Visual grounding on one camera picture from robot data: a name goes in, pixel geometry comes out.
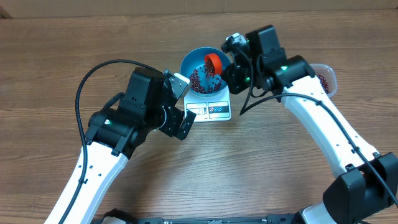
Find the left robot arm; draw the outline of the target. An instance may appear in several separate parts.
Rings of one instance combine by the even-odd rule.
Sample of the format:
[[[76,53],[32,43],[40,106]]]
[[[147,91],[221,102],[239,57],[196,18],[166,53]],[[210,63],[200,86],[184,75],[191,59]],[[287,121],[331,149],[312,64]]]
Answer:
[[[154,130],[184,140],[195,113],[176,108],[190,79],[168,70],[137,67],[125,93],[95,112],[75,169],[46,223],[90,223],[110,185]]]

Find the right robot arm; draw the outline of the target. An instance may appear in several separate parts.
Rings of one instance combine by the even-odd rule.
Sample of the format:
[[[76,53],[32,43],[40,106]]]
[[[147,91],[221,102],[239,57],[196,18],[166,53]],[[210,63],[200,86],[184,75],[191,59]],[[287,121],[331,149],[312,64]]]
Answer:
[[[226,38],[233,61],[221,77],[232,94],[262,89],[255,104],[277,100],[303,124],[325,156],[333,183],[322,200],[298,211],[293,223],[364,223],[397,205],[397,157],[381,155],[329,99],[315,70],[301,56],[286,56],[274,26]]]

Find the red measuring scoop blue handle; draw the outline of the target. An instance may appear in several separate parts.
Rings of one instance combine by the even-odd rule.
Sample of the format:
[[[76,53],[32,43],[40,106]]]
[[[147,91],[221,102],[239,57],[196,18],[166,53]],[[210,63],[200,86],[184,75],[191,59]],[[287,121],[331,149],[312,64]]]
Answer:
[[[205,55],[205,67],[207,73],[211,76],[221,75],[223,72],[222,61],[215,53]]]

